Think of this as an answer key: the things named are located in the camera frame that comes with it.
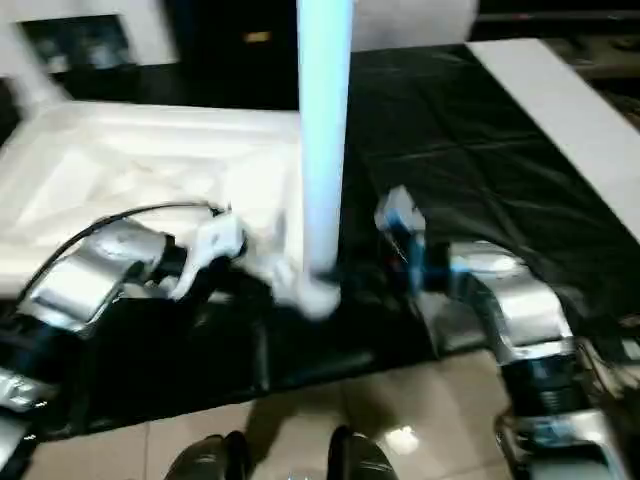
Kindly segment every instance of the light blue cylinder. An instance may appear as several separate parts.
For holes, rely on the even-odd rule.
[[[338,252],[353,0],[298,0],[305,268]]]

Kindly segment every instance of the black plastic sheet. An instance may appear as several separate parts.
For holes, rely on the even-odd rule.
[[[121,303],[45,437],[433,359],[424,323],[394,295],[377,256],[373,212],[398,185],[420,206],[432,239],[483,239],[522,256],[578,331],[640,311],[638,244],[466,47],[358,53],[335,315],[309,322],[238,272],[225,281],[234,300],[197,313]]]

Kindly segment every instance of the black cable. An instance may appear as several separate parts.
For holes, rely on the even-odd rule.
[[[67,250],[73,247],[80,240],[88,237],[89,235],[97,232],[98,230],[115,223],[119,220],[123,220],[125,218],[131,217],[133,215],[139,215],[141,213],[151,212],[154,210],[161,210],[165,208],[208,208],[212,214],[217,214],[220,212],[217,208],[211,206],[206,202],[168,202],[168,203],[158,203],[155,205],[147,205],[144,207],[136,207],[130,210],[125,210],[124,212],[116,213],[114,215],[109,215],[108,217],[101,218],[100,220],[95,221],[91,225],[89,225],[84,230],[76,233],[74,236],[65,241],[62,245],[60,245],[52,254],[47,258],[47,260],[40,266],[40,268],[34,273],[31,279],[27,282],[24,288],[20,291],[18,298],[14,303],[14,308],[7,313],[7,317],[14,313],[15,307],[22,302],[29,290],[33,288],[36,282],[42,277],[42,275],[51,268],[51,266],[58,260]]]
[[[594,373],[596,380],[600,384],[600,387],[610,397],[616,398],[616,395],[609,390],[609,387],[607,387],[606,382],[602,379],[602,376],[600,375],[600,372],[598,371],[598,368],[595,365],[596,363],[602,366],[611,375],[611,377],[613,377],[613,380],[618,384],[618,388],[620,390],[625,390],[625,389],[637,390],[637,386],[640,385],[640,377],[637,377],[633,373],[628,372],[626,370],[619,370],[616,365],[602,358],[597,351],[594,352],[594,354],[591,354],[591,352],[589,352],[586,349],[586,347],[582,344],[580,344],[578,348],[582,351],[583,355],[587,358],[591,366],[590,370]],[[630,380],[633,381],[635,386],[630,385],[629,383]]]

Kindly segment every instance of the white panel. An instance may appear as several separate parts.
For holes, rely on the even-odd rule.
[[[300,150],[297,113],[63,102],[23,122],[0,151],[0,297],[21,288],[43,251],[96,218],[172,200],[230,206],[252,238],[277,245],[300,271]],[[203,213],[141,220],[185,242]]]
[[[176,60],[160,0],[10,0],[3,4],[10,22],[118,13],[138,63]]]
[[[640,240],[640,134],[633,126],[538,40],[469,47]]]

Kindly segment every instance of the beige floor tile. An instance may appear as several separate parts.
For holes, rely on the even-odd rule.
[[[214,433],[245,433],[259,462],[253,480],[324,480],[329,440],[346,423],[340,389],[326,385],[150,424],[147,480],[160,480],[182,449]]]
[[[444,480],[511,480],[511,474],[506,464],[499,463],[448,477]]]
[[[442,478],[501,459],[493,418],[507,405],[483,352],[345,386],[351,425],[376,439],[402,480]]]
[[[25,480],[144,480],[146,425],[121,428],[36,450]]]

